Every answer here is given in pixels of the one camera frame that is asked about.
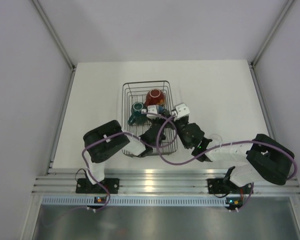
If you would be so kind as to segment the dark green mug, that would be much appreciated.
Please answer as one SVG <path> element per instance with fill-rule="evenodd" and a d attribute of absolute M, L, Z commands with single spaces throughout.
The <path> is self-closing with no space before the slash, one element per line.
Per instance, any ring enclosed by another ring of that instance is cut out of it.
<path fill-rule="evenodd" d="M 145 114 L 142 113 L 142 110 L 144 110 L 144 104 L 142 102 L 135 102 L 131 106 L 131 115 L 127 121 L 129 126 L 132 126 L 133 124 L 136 125 L 143 125 L 147 121 L 147 117 Z"/>

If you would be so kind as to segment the dark blue cup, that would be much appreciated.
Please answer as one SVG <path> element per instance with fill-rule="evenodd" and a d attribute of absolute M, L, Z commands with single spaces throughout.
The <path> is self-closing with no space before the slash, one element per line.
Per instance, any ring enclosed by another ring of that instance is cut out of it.
<path fill-rule="evenodd" d="M 170 111 L 161 105 L 157 105 L 157 113 L 166 118 L 170 116 Z"/>

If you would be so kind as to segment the wire dish rack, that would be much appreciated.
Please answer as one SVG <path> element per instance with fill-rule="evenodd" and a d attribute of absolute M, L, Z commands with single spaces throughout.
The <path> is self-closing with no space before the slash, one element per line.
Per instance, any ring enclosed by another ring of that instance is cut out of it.
<path fill-rule="evenodd" d="M 170 155 L 177 151 L 176 130 L 170 122 L 162 124 L 174 110 L 167 80 L 127 82 L 122 86 L 121 126 L 145 143 L 139 157 Z"/>

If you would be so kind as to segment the red cup white inside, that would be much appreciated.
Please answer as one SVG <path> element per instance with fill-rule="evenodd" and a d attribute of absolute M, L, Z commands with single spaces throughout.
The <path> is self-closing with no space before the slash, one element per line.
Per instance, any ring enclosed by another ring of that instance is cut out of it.
<path fill-rule="evenodd" d="M 158 88 L 151 89 L 145 97 L 145 103 L 144 105 L 150 106 L 150 105 L 160 105 L 165 106 L 166 105 L 166 96 L 164 92 Z"/>

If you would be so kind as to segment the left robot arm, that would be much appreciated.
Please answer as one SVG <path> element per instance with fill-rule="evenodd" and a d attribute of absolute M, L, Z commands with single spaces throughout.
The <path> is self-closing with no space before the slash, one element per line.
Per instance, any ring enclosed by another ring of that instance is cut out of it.
<path fill-rule="evenodd" d="M 160 123 L 153 123 L 142 135 L 135 136 L 130 132 L 123 132 L 120 123 L 111 120 L 88 131 L 83 136 L 82 152 L 89 154 L 89 158 L 84 160 L 87 164 L 87 188 L 93 193 L 99 193 L 104 188 L 105 162 L 117 152 L 124 150 L 139 158 L 151 155 L 157 146 L 161 126 Z"/>

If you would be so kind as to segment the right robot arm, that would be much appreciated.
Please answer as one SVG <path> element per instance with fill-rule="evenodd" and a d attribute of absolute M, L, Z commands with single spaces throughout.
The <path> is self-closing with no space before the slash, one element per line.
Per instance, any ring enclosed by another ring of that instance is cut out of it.
<path fill-rule="evenodd" d="M 195 160 L 230 164 L 223 178 L 212 180 L 211 194 L 232 194 L 259 181 L 283 186 L 296 174 L 294 153 L 263 133 L 252 140 L 221 143 L 206 138 L 196 123 L 189 122 L 187 115 L 177 116 L 173 122 L 183 146 L 192 150 Z"/>

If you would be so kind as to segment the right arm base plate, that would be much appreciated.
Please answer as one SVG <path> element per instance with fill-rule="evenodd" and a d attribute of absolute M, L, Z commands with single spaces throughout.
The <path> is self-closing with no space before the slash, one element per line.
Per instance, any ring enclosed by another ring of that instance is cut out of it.
<path fill-rule="evenodd" d="M 208 187 L 208 193 L 218 198 L 223 198 L 230 194 L 230 190 L 224 184 L 222 178 L 207 179 L 207 187 Z"/>

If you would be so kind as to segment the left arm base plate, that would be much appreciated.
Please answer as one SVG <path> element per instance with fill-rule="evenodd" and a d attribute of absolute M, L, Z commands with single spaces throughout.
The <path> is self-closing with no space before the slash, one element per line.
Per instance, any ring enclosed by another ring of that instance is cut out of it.
<path fill-rule="evenodd" d="M 117 194 L 120 186 L 119 178 L 105 178 L 101 181 L 101 184 L 108 190 L 110 194 Z M 97 183 L 92 184 L 90 180 L 85 178 L 79 178 L 77 180 L 76 194 L 105 194 L 106 191 Z"/>

